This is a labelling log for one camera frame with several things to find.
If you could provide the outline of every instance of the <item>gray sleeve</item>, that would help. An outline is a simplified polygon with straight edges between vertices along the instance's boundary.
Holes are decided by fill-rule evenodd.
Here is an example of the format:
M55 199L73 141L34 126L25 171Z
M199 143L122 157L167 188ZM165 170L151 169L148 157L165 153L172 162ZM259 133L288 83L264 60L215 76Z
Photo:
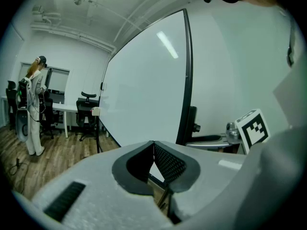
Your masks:
M42 89L41 89L41 85L42 85L42 80L43 80L43 74L40 74L39 76L39 79L36 83L36 87L35 87L35 93L36 94L40 94Z

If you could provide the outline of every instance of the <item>long hair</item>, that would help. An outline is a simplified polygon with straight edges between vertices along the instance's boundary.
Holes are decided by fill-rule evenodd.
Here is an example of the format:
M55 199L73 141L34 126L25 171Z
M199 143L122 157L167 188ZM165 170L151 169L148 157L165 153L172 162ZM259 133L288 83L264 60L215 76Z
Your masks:
M30 78L35 71L38 69L38 60L36 59L30 66L30 68L28 69L28 73L26 75L27 78Z

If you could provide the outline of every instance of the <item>white pants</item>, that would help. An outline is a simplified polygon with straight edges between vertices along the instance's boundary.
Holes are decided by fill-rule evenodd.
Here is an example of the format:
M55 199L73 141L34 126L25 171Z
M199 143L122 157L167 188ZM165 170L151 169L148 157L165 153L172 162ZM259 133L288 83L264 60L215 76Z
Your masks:
M29 107L30 117L30 133L28 134L28 140L25 142L30 155L36 153L37 156L42 154L44 148L40 145L39 138L39 113L35 110L35 108L31 105Z

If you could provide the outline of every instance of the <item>woman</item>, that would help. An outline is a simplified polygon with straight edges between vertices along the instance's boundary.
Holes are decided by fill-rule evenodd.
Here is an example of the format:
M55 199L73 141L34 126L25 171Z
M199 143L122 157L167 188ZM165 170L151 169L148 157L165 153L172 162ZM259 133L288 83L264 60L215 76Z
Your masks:
M41 155L44 147L40 145L39 138L39 99L38 94L46 90L46 86L41 86L43 74L40 72L46 66L46 57L40 56L35 59L26 75L32 82L31 96L32 101L29 106L30 113L30 133L26 145L30 155L36 153L37 156Z

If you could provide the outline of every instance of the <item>ponytail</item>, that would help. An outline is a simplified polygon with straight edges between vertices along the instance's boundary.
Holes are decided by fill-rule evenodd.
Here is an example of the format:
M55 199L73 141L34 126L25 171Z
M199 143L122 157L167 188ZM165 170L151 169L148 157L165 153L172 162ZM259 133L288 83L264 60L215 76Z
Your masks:
M40 58L36 58L35 61L31 64L28 73L26 75L26 78L30 78L35 73L35 71L38 69L39 62Z

